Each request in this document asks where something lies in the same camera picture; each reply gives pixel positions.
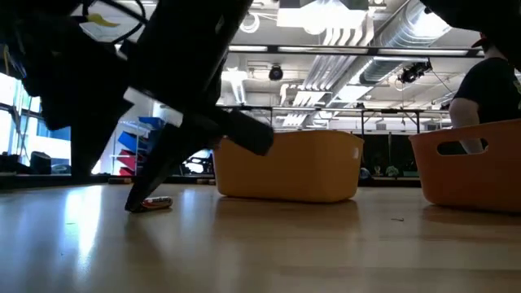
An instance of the black machine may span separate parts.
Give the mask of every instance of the black machine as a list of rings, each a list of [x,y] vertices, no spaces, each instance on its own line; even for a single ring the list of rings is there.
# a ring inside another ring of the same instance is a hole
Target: black machine
[[[431,70],[431,61],[413,63],[404,68],[403,72],[398,76],[398,81],[402,84],[413,83],[418,78],[425,76],[425,73]]]
[[[130,192],[125,205],[130,212],[143,211],[144,199],[172,169],[216,138],[226,136],[258,155],[268,152],[274,139],[268,125],[215,106],[228,45],[252,0],[160,0],[150,20],[139,0],[141,15],[112,0],[99,1],[141,22],[115,40],[125,41],[127,60],[117,56],[114,43],[97,42],[81,29],[95,0],[0,2],[0,41],[9,61],[0,62],[0,71],[41,97],[48,129],[71,127],[74,177],[90,175],[118,120],[132,107],[123,99],[129,87],[184,115],[179,128],[162,130]],[[484,7],[471,0],[422,2],[454,27],[486,33],[521,68],[518,41],[509,33],[521,28],[519,0]],[[71,17],[78,7],[83,18]],[[141,25],[146,26],[138,42],[126,41]]]

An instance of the ductwork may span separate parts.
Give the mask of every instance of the ductwork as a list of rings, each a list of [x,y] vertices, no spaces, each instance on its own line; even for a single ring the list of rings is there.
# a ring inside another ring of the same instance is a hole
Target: ductwork
[[[244,89],[244,81],[232,81],[232,90],[234,91],[235,102],[239,105],[246,103],[246,90]]]
[[[324,41],[322,42],[323,46],[334,46],[335,43],[332,42],[333,40],[333,28],[327,28],[326,29],[326,37],[324,38]],[[313,61],[313,65],[311,66],[311,69],[309,70],[309,74],[304,80],[304,83],[302,84],[302,88],[305,90],[311,90],[312,89],[312,82],[316,80],[318,75],[319,68],[324,64],[323,60],[326,56],[317,56],[315,57],[315,61]]]
[[[419,0],[411,0],[373,40],[371,46],[397,48],[431,46],[451,28],[437,15],[427,14],[425,8]],[[359,57],[333,88],[333,95],[338,96],[349,84],[376,85],[393,74],[401,65],[401,61]],[[367,88],[367,92],[373,89],[370,86]]]

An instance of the ceiling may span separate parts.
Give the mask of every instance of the ceiling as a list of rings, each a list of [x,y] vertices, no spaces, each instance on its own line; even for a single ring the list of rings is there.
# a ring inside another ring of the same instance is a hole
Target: ceiling
[[[393,13],[404,4],[405,0],[385,0],[387,8],[374,13],[374,30],[378,35],[379,28],[392,17]],[[147,14],[151,15],[155,7],[146,5]],[[130,30],[136,22],[126,15],[103,4],[96,4],[92,12],[102,14],[106,20],[120,24],[118,28],[100,28],[95,24],[87,24],[84,29],[100,41],[110,41]],[[321,45],[325,33],[311,35],[302,28],[281,28],[277,26],[276,18],[278,1],[256,0],[251,11],[260,12],[267,17],[260,17],[260,27],[254,33],[238,31],[233,44],[250,45]],[[475,32],[453,28],[432,46],[443,48],[469,48],[479,38]],[[301,84],[309,74],[316,56],[313,55],[266,55],[266,54],[229,54],[226,67],[242,68],[248,71],[248,79],[244,81],[246,102],[251,105],[276,106],[281,102],[281,86],[284,84]],[[411,107],[427,108],[432,101],[447,97],[451,91],[458,89],[465,73],[479,59],[432,59],[433,72],[412,85],[396,81],[396,74],[391,75],[375,87],[358,102],[363,102],[367,108]],[[282,81],[270,81],[268,78],[272,64],[280,64],[284,71]],[[224,81],[220,103],[235,104],[234,93],[229,82]]]

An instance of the ceiling light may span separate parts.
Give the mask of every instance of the ceiling light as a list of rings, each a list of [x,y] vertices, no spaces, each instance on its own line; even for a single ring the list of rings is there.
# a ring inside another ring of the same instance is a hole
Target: ceiling light
[[[121,4],[132,4],[132,5],[138,5],[134,0],[119,0],[117,1]],[[154,2],[152,0],[142,0],[141,4],[146,7],[155,7],[157,6],[157,2]]]
[[[252,6],[251,6],[251,8],[263,8],[263,7],[264,7],[263,2],[254,2],[254,3],[252,3]]]
[[[308,107],[274,107],[275,111],[312,111],[313,108]]]
[[[361,121],[361,117],[333,117],[332,120]]]
[[[437,57],[443,56],[465,56],[467,50],[439,50],[439,49],[380,49],[379,54],[381,55],[434,55]]]
[[[230,46],[230,53],[234,52],[266,52],[268,46]]]
[[[345,55],[364,55],[367,54],[367,48],[354,48],[342,46],[280,46],[280,53],[306,53],[306,54],[345,54]]]
[[[374,61],[400,61],[400,62],[427,62],[426,57],[394,57],[394,56],[375,56]]]

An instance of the small object on floor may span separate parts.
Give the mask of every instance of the small object on floor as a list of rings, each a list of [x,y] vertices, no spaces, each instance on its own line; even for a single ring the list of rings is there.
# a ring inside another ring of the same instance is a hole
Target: small object on floor
[[[108,184],[132,184],[132,178],[110,178]]]
[[[33,151],[31,153],[31,169],[38,175],[50,175],[50,157],[46,153]]]
[[[169,197],[158,197],[158,198],[149,198],[145,199],[138,207],[130,208],[129,206],[125,207],[125,210],[129,212],[151,212],[157,211],[160,209],[166,209],[172,207],[173,199]]]
[[[371,179],[371,172],[367,168],[360,168],[360,180],[369,180]]]

